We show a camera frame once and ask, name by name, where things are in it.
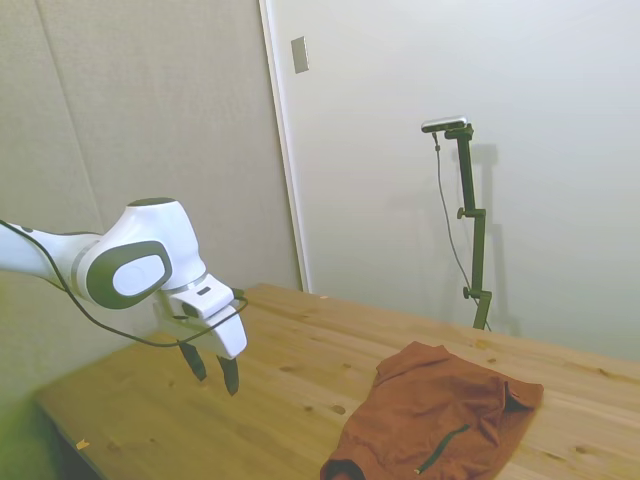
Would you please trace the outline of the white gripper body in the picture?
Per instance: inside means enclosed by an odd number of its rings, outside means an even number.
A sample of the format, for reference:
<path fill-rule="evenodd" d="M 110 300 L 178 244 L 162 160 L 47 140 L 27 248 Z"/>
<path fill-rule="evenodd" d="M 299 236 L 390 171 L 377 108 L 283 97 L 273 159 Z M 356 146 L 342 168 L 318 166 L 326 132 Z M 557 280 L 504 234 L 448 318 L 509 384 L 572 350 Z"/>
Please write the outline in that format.
<path fill-rule="evenodd" d="M 247 336 L 233 296 L 156 295 L 154 313 L 171 338 L 234 359 L 247 347 Z"/>

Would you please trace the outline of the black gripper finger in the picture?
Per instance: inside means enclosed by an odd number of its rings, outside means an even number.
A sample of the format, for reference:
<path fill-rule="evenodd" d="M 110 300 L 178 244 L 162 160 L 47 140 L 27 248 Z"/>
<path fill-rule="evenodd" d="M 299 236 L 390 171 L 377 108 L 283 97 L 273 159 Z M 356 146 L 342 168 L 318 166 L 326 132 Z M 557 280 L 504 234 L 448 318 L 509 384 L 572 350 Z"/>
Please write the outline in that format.
<path fill-rule="evenodd" d="M 199 355 L 197 348 L 188 343 L 183 343 L 179 346 L 183 358 L 187 362 L 191 372 L 200 382 L 207 378 L 207 371 L 205 364 Z"/>
<path fill-rule="evenodd" d="M 234 396 L 238 392 L 240 386 L 239 367 L 237 359 L 229 359 L 223 356 L 218 356 L 217 360 L 222 370 L 226 390 L 230 396 Z"/>

